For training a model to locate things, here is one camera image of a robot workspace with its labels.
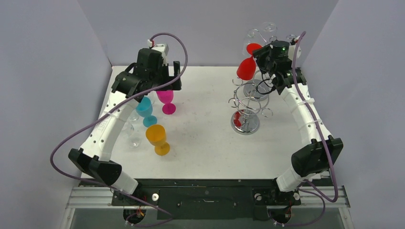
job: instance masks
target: wine glass base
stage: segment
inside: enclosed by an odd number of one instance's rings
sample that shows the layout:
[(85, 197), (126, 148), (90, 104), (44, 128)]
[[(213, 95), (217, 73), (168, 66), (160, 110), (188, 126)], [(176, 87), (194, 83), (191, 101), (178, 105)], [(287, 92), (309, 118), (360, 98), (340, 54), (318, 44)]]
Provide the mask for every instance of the wine glass base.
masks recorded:
[(139, 119), (139, 114), (137, 113), (136, 110), (132, 111), (132, 113), (128, 117), (128, 121), (130, 123), (134, 123)]
[(170, 151), (170, 145), (167, 142), (161, 146), (155, 146), (155, 153), (159, 156), (164, 156), (164, 155), (168, 154), (169, 151)]
[(151, 126), (151, 125), (155, 125), (156, 123), (158, 123), (158, 119), (157, 119), (155, 116), (153, 116), (153, 115), (151, 115), (151, 116), (146, 117), (146, 118), (143, 119), (143, 125), (144, 125), (145, 127), (149, 127), (149, 126)]
[(162, 107), (162, 111), (166, 115), (171, 115), (176, 111), (176, 105), (174, 105), (174, 104), (165, 104)]
[(250, 110), (242, 110), (246, 116), (236, 111), (231, 118), (231, 126), (238, 134), (251, 135), (259, 129), (260, 120), (254, 112)]
[(140, 146), (140, 143), (142, 142), (142, 139), (139, 137), (129, 137), (128, 138), (128, 147), (129, 148), (137, 148)]

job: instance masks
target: cable clip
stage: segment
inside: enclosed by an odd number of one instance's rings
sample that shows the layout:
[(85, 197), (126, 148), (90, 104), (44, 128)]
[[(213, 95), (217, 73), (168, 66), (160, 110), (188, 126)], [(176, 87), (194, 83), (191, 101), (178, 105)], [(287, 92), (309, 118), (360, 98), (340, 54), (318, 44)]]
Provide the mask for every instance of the cable clip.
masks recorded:
[(303, 104), (309, 104), (309, 103), (313, 104), (314, 102), (315, 102), (315, 99), (314, 99), (314, 98), (310, 98), (310, 99), (308, 99), (308, 100), (303, 100), (303, 101), (301, 101), (301, 102), (298, 102), (298, 103), (297, 103), (297, 106), (300, 106), (300, 105), (303, 105)]
[(314, 124), (314, 123), (321, 123), (321, 122), (322, 122), (322, 119), (317, 119), (317, 120), (308, 122), (307, 125), (309, 125), (309, 124)]
[(148, 47), (152, 48), (153, 46), (155, 46), (155, 42), (148, 39)]
[(114, 117), (114, 118), (118, 118), (118, 116), (116, 116), (115, 114), (113, 114), (113, 113), (110, 113), (110, 112), (106, 112), (106, 114), (108, 115), (108, 117)]

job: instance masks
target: cyan wine glass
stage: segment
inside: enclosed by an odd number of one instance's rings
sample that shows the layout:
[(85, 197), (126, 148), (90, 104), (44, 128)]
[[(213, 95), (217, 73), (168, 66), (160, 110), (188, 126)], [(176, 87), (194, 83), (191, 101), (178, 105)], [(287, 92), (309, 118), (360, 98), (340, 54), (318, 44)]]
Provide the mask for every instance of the cyan wine glass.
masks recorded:
[(137, 108), (135, 108), (135, 111), (139, 114), (139, 116), (144, 118), (143, 125), (145, 127), (149, 127), (158, 123), (158, 119), (152, 115), (153, 107), (148, 97), (143, 97)]

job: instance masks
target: screw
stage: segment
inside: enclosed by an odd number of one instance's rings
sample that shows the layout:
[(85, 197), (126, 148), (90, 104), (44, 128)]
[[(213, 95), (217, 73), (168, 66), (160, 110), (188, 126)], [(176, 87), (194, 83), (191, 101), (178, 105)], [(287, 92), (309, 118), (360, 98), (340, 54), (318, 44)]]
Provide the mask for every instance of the screw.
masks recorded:
[(262, 196), (260, 195), (260, 193), (256, 193), (256, 194), (255, 194), (255, 200), (257, 200), (257, 201), (261, 201), (261, 200), (262, 200)]
[(299, 194), (298, 193), (294, 193), (293, 197), (294, 197), (295, 200), (299, 200)]

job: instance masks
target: black metal base plate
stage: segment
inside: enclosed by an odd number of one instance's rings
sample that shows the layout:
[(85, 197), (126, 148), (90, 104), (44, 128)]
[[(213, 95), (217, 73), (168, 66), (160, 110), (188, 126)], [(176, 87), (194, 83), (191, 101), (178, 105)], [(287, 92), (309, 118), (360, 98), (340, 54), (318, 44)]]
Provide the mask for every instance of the black metal base plate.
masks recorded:
[[(276, 186), (272, 179), (247, 180), (191, 180), (191, 179), (137, 179), (142, 186), (138, 198), (146, 196), (147, 202), (173, 214), (174, 219), (238, 219), (269, 220), (268, 206), (288, 206), (293, 192), (282, 193), (278, 201), (273, 198)], [(317, 186), (331, 186), (330, 178), (314, 180)], [(82, 182), (80, 185), (94, 186)], [(159, 194), (157, 202), (152, 194)], [(261, 199), (255, 199), (260, 193)], [(141, 205), (135, 200), (114, 192), (113, 206)], [(158, 212), (157, 219), (169, 216)]]

